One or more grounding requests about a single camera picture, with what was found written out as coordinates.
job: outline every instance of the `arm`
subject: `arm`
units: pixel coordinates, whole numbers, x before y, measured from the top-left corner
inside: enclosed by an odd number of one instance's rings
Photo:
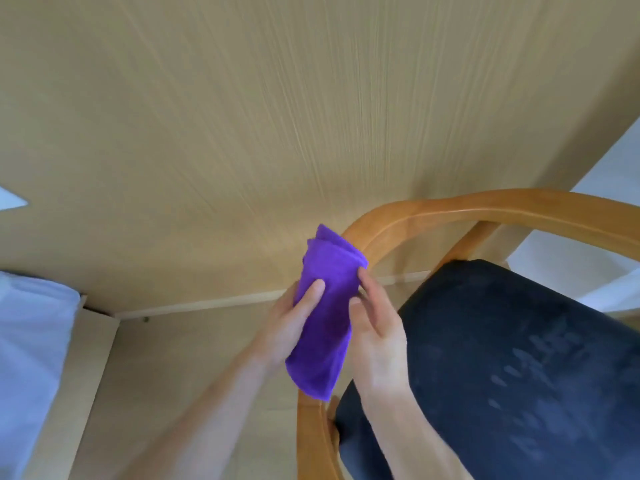
[[[367,297],[349,304],[353,380],[394,478],[470,480],[409,387],[404,327],[387,292],[364,268],[358,276]]]
[[[277,300],[252,343],[131,464],[122,480],[220,478],[260,387],[291,354],[324,291],[324,282],[316,281],[293,307],[296,285]]]

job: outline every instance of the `left hand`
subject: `left hand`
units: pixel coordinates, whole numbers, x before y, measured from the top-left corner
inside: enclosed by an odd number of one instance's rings
[[[269,371],[284,362],[298,343],[302,327],[322,298],[324,281],[313,282],[298,304],[293,306],[297,288],[298,282],[295,282],[278,298],[251,344],[266,361]]]

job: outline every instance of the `dark blue cushion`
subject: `dark blue cushion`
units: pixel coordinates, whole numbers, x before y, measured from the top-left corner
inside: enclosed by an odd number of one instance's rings
[[[455,261],[399,311],[422,412],[475,480],[640,479],[640,334],[486,261]],[[391,480],[353,382],[340,456]]]

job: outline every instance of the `forearm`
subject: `forearm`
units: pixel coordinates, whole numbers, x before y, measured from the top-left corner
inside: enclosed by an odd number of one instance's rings
[[[266,375],[263,357],[247,347],[122,479],[220,478]]]
[[[365,406],[395,480],[469,480],[457,455],[422,414],[409,390]]]

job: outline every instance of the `hand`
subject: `hand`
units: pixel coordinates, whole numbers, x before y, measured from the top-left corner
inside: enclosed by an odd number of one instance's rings
[[[268,371],[274,370],[284,362],[298,343],[302,327],[322,298],[324,281],[313,282],[298,304],[293,306],[297,288],[298,282],[293,283],[274,303],[267,321],[251,344],[251,347],[266,361]]]
[[[406,335],[387,292],[363,267],[358,277],[367,297],[351,298],[353,380],[365,411],[411,394],[406,361]]]

